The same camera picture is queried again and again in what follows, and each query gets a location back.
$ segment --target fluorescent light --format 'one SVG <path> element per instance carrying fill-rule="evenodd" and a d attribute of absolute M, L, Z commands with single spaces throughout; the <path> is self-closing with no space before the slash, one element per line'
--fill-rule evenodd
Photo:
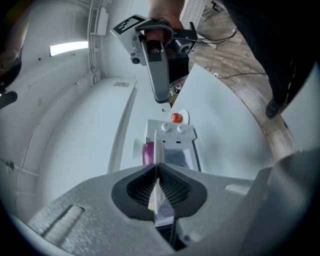
<path fill-rule="evenodd" d="M 88 41 L 66 42 L 50 46 L 50 56 L 88 48 Z"/>

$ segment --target purple object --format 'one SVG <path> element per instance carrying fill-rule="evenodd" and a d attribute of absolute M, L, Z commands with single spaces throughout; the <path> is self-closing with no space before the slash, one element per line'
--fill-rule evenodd
<path fill-rule="evenodd" d="M 155 143 L 153 141 L 149 141 L 144 144 L 142 149 L 142 164 L 150 165 L 154 163 L 154 149 Z"/>

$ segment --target person's leg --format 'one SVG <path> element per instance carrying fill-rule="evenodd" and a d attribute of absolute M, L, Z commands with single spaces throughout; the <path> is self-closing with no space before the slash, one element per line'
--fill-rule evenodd
<path fill-rule="evenodd" d="M 269 78 L 273 99 L 266 115 L 273 118 L 286 101 L 293 78 L 293 49 L 284 24 L 286 18 L 268 2 L 222 0 L 232 21 L 237 26 L 254 57 L 263 66 Z"/>

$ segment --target red tomato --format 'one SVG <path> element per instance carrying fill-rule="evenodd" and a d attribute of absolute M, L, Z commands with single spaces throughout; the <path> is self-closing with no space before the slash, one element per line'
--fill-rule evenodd
<path fill-rule="evenodd" d="M 171 115 L 171 122 L 173 122 L 173 123 L 181 123 L 182 119 L 183 119 L 183 117 L 179 113 L 173 113 Z"/>

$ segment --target white knob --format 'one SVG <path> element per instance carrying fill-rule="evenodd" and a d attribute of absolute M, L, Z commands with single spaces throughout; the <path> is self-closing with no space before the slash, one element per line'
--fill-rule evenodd
<path fill-rule="evenodd" d="M 176 128 L 176 130 L 177 130 L 177 132 L 180 133 L 180 134 L 183 134 L 183 133 L 186 131 L 185 127 L 183 127 L 181 124 L 178 125 L 178 127 Z"/>
<path fill-rule="evenodd" d="M 168 124 L 167 122 L 164 122 L 161 126 L 161 130 L 167 133 L 171 130 L 171 125 Z"/>

